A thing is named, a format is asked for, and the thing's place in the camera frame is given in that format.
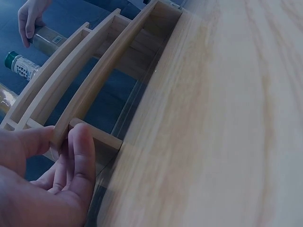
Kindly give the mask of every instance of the fingernail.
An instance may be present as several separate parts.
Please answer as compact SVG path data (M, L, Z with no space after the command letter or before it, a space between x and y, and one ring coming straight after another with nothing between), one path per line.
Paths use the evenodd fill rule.
M28 32L28 33L27 33L27 38L28 38L28 39L33 38L33 32Z

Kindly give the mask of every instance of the wooden spice rack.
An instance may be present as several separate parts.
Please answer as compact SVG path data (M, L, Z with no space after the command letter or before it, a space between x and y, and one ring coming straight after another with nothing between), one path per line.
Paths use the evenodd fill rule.
M83 122L87 111L116 68L147 83L181 11L159 0L151 1L134 20L116 9L95 29L82 25L45 62L11 107L1 128L9 131L42 127L57 103L91 57L99 61L83 81L58 120L52 150L60 150L68 130ZM104 166L122 141L90 125L97 163ZM46 156L55 159L49 152Z

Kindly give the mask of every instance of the hand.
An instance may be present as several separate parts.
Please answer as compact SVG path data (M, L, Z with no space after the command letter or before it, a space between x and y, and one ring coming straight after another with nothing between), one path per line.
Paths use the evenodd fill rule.
M26 158L49 149L53 127L0 131L0 226L82 226L95 185L89 128L77 124L58 161L37 181L23 179Z
M45 26L42 20L42 14L52 0L27 0L27 2L18 11L19 33L25 47L29 47L30 39L34 35L35 25Z

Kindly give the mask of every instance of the curved wooden rail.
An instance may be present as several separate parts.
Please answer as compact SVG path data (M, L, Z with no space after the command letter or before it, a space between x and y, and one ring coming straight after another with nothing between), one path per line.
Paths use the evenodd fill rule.
M130 22L81 84L55 126L52 146L56 149L61 147L68 131L69 122L72 118L78 117L81 119L85 116L103 84L107 80L110 72L132 43L136 35L143 28L145 21L151 14L157 2L158 1L155 0L150 3L132 22Z

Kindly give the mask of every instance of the wooden tabletop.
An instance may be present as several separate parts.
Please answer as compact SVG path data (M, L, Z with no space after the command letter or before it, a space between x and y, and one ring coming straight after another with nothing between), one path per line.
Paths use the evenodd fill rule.
M185 8L99 226L303 226L303 2Z

